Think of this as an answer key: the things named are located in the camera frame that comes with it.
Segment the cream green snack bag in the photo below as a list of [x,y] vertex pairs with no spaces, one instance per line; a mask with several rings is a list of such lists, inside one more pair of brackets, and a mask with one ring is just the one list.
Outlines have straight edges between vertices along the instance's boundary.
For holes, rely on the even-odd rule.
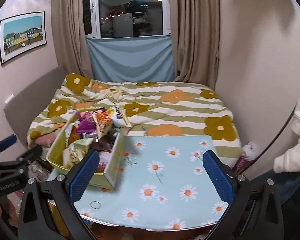
[[72,168],[78,164],[88,153],[93,138],[79,139],[72,142],[69,147],[63,150],[63,167]]

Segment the purple snack bag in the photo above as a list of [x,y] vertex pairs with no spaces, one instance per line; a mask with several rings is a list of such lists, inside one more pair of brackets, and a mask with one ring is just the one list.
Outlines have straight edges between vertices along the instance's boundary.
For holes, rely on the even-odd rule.
[[91,133],[96,130],[96,122],[93,119],[94,113],[103,113],[105,112],[105,108],[99,108],[91,111],[85,111],[85,112],[76,112],[76,116],[79,120],[79,125],[77,128],[77,133]]

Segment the orange fries snack bag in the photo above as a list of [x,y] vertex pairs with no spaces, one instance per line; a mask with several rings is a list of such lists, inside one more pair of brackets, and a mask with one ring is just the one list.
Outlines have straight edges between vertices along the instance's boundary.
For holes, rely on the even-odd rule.
[[114,125],[118,128],[131,128],[125,109],[119,106],[113,106],[104,110],[98,109],[92,114],[96,124],[98,139],[104,137]]

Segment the grey padded headboard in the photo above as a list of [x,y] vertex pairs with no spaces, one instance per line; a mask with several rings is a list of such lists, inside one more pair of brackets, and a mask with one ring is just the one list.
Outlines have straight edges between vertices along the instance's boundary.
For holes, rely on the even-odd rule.
[[58,66],[24,88],[4,107],[6,119],[23,146],[27,147],[31,123],[48,106],[64,78],[65,71]]

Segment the green yellow cardboard box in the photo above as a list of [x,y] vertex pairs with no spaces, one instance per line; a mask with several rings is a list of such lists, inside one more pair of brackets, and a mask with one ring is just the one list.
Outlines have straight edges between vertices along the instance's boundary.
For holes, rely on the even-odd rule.
[[90,185],[113,190],[129,128],[122,106],[76,110],[50,147],[47,161],[58,172],[67,174],[89,152],[96,151],[99,164]]

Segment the daisy print blue tablecloth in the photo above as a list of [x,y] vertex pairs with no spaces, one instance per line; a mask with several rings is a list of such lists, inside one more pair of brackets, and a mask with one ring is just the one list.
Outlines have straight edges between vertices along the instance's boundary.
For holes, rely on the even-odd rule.
[[90,186],[75,208],[86,220],[149,231],[215,224],[226,211],[202,156],[207,135],[126,137],[115,189]]

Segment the floral striped duvet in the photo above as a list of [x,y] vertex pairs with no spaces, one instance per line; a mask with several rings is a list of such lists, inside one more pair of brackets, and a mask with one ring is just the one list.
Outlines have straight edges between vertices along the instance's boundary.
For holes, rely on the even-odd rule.
[[176,137],[208,135],[218,156],[234,166],[242,145],[233,113],[209,87],[185,82],[109,82],[68,74],[32,120],[27,144],[50,148],[79,109],[121,107],[132,136]]

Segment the framed houses picture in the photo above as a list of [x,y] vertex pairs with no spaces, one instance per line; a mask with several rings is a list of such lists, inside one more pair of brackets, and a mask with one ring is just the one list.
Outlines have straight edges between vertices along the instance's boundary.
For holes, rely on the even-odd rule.
[[45,12],[29,12],[0,20],[0,63],[46,45]]

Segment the blue hanging cloth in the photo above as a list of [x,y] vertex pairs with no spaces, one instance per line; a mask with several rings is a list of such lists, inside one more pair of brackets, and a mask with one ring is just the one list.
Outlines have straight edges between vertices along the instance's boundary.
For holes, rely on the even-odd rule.
[[176,78],[170,35],[88,38],[94,79],[162,82]]

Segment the left beige curtain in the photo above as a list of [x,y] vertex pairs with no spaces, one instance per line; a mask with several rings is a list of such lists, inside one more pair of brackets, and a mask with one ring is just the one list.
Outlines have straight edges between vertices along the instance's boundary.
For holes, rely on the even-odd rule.
[[83,24],[82,0],[51,0],[51,24],[57,62],[66,74],[93,78]]

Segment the beige curtain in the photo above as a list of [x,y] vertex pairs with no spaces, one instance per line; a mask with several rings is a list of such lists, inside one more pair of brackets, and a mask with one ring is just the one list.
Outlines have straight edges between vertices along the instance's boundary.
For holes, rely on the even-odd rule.
[[176,81],[214,89],[218,75],[220,0],[169,0]]
[[83,24],[82,0],[51,0],[51,24],[57,62],[66,74],[93,78]]

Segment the right beige curtain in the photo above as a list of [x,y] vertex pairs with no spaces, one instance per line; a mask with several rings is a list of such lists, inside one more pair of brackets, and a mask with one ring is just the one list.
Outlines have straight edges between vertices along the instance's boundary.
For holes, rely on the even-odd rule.
[[169,0],[176,81],[214,89],[218,75],[220,0]]

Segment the white wall switch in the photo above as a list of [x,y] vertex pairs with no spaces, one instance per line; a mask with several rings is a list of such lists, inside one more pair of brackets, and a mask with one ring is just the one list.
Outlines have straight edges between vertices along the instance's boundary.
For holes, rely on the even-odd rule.
[[5,104],[8,104],[14,98],[14,94],[11,94],[5,101]]

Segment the window with white frame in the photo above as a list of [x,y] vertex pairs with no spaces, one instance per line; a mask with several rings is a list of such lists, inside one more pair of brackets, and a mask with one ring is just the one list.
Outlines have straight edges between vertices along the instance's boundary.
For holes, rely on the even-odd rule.
[[83,0],[87,38],[169,35],[169,0]]

